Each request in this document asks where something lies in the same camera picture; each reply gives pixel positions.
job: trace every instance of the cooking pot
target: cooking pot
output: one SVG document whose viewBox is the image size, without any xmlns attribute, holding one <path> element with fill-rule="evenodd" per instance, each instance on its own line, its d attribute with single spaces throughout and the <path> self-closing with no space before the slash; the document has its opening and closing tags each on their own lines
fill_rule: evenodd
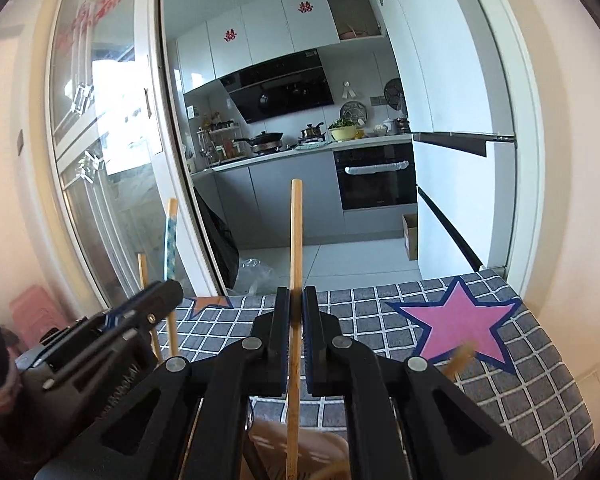
<svg viewBox="0 0 600 480">
<path fill-rule="evenodd" d="M 253 139 L 234 139 L 234 142 L 243 140 L 251 146 L 253 153 L 261 153 L 282 147 L 282 135 L 279 133 L 262 132 L 253 137 Z"/>
<path fill-rule="evenodd" d="M 322 132 L 320 131 L 320 126 L 324 123 L 319 123 L 316 126 L 311 126 L 308 124 L 304 130 L 300 130 L 303 139 L 313 139 L 315 137 L 321 137 Z"/>
</svg>

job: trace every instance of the red flower sticker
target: red flower sticker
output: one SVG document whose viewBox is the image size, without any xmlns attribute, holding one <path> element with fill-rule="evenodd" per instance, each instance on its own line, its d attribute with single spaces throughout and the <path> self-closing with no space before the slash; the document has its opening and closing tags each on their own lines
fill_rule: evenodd
<svg viewBox="0 0 600 480">
<path fill-rule="evenodd" d="M 304 14 L 305 12 L 311 12 L 314 10 L 314 6 L 312 6 L 312 4 L 309 2 L 300 2 L 300 7 L 298 10 Z"/>
</svg>

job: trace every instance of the oven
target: oven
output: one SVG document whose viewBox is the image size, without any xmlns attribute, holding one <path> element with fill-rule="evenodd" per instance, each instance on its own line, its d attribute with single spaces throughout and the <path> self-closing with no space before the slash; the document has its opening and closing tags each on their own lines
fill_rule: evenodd
<svg viewBox="0 0 600 480">
<path fill-rule="evenodd" d="M 344 210 L 417 202 L 410 142 L 335 151 L 333 157 Z"/>
</svg>

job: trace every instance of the kitchen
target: kitchen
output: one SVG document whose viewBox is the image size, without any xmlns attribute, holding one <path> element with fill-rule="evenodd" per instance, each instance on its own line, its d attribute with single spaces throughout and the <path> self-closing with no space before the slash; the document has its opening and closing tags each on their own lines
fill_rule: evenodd
<svg viewBox="0 0 600 480">
<path fill-rule="evenodd" d="M 305 285 L 506 264 L 504 73 L 477 0 L 437 1 L 429 17 L 449 23 L 445 43 L 418 22 L 422 0 L 164 0 L 183 159 L 226 288 L 288 282 L 293 178 L 304 181 Z M 405 21 L 409 6 L 419 16 Z"/>
</svg>

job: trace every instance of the gray cabinet door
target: gray cabinet door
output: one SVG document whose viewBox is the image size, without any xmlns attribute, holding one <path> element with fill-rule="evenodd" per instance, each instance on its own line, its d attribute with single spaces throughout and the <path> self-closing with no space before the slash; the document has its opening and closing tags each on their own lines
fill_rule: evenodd
<svg viewBox="0 0 600 480">
<path fill-rule="evenodd" d="M 291 236 L 291 180 L 303 184 L 304 238 L 343 235 L 344 215 L 333 153 L 296 155 L 254 164 L 251 180 L 263 229 L 277 242 Z"/>
<path fill-rule="evenodd" d="M 262 223 L 249 168 L 218 171 L 215 176 L 226 223 L 238 248 L 259 247 Z"/>
</svg>

